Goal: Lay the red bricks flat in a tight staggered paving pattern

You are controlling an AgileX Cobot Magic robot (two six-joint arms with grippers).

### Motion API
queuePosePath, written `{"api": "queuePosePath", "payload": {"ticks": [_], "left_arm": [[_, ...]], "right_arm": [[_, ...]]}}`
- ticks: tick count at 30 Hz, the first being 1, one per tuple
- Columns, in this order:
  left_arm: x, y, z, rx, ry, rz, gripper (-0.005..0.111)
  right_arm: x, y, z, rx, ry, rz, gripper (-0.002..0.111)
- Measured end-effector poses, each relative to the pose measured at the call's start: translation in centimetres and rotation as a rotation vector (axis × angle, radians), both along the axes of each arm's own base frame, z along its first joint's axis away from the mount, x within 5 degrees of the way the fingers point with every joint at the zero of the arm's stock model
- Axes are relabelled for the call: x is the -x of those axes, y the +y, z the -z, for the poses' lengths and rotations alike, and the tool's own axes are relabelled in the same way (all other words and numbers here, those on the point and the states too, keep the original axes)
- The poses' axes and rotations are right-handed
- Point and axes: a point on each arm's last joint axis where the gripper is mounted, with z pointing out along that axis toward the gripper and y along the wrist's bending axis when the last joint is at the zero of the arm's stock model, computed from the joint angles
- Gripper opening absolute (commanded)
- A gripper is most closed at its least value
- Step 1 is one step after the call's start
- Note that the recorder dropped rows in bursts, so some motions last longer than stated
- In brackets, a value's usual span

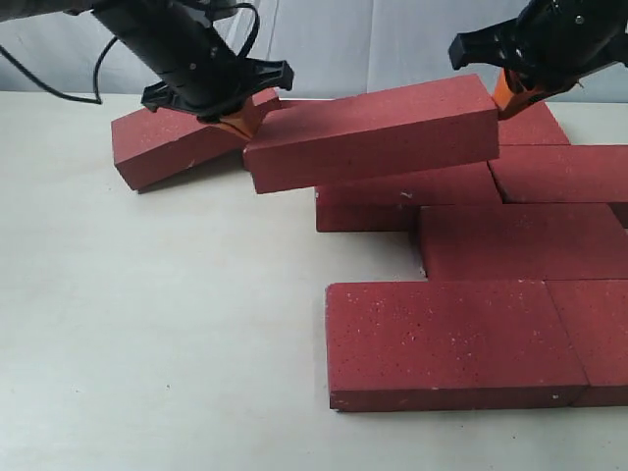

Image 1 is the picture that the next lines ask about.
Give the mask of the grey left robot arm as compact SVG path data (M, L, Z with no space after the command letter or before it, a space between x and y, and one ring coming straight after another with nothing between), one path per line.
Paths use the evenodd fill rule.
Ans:
M114 42L125 44L159 77L143 91L146 109L187 113L249 140L262 121L253 95L275 87L290 90L294 78L286 61L250 58L259 20L254 20L239 51L213 27L240 10L255 9L238 1L4 1L1 19L90 12Z

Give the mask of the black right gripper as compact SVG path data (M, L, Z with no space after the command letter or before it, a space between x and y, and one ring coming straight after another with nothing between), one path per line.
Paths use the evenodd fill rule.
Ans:
M627 61L625 1L531 1L510 20L457 34L452 67L502 68L493 93L500 121L555 91Z

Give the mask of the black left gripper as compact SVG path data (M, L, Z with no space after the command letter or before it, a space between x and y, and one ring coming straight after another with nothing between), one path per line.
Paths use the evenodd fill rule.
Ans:
M187 113L244 140L258 132L269 88L291 90L294 71L286 61L238 56L213 29L168 37L156 35L140 53L160 81L146 87L141 104Z

